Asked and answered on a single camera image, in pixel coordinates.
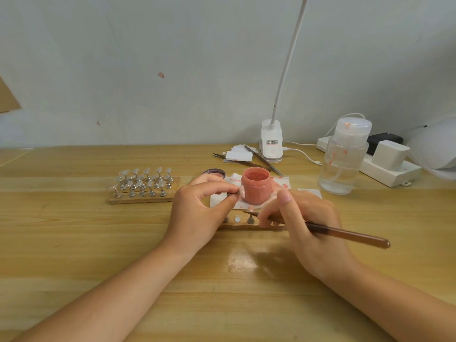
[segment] fingernail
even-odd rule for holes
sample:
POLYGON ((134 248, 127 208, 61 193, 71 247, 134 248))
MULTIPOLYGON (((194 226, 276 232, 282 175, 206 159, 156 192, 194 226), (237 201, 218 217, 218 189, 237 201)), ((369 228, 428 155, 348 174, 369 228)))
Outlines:
POLYGON ((283 189, 277 192, 277 201, 280 205, 286 204, 291 200, 291 195, 288 190, 283 189))

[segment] left hand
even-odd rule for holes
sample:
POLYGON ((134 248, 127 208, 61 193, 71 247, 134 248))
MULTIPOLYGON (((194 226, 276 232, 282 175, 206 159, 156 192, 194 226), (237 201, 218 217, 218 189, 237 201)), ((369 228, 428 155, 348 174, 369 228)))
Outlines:
POLYGON ((232 194, 210 208, 203 205, 202 197, 238 191, 239 187, 217 175, 203 174, 194 178, 174 195, 168 229, 161 244, 192 257, 212 239, 239 199, 238 194, 232 194))

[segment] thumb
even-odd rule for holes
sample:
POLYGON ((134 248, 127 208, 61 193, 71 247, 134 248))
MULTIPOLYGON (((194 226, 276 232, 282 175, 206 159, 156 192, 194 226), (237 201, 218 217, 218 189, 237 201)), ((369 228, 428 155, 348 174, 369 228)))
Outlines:
POLYGON ((219 204, 212 208, 212 211, 220 217, 220 223, 225 219, 227 214, 234 208, 239 200, 239 194, 232 194, 223 199, 219 204))
POLYGON ((277 202, 290 236, 310 238, 312 234, 305 225, 299 206, 287 189, 277 192, 277 202))

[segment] hand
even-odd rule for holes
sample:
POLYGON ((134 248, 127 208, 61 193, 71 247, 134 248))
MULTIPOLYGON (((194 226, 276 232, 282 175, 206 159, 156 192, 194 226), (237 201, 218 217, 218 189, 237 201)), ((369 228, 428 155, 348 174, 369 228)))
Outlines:
POLYGON ((291 246, 300 263, 313 276, 329 285, 343 281, 359 264, 344 240, 312 234, 304 221, 342 228, 339 213, 330 201, 307 191, 280 190, 277 198, 266 205, 258 218, 268 226, 271 214, 281 214, 286 222, 291 246))
POLYGON ((193 257, 208 243, 219 225, 233 209, 238 194, 226 197, 215 207, 206 207, 201 198, 214 193, 237 193, 239 187, 217 175, 203 174, 179 189, 174 195, 168 229, 161 245, 193 257))

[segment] forearm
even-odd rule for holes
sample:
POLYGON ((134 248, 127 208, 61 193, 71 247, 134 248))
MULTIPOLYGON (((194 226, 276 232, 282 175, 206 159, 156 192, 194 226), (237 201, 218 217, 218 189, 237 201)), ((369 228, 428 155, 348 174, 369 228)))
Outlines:
POLYGON ((190 259, 159 246, 15 341, 123 341, 190 259))
POLYGON ((456 306, 367 266, 328 286, 399 342, 456 341, 456 306))

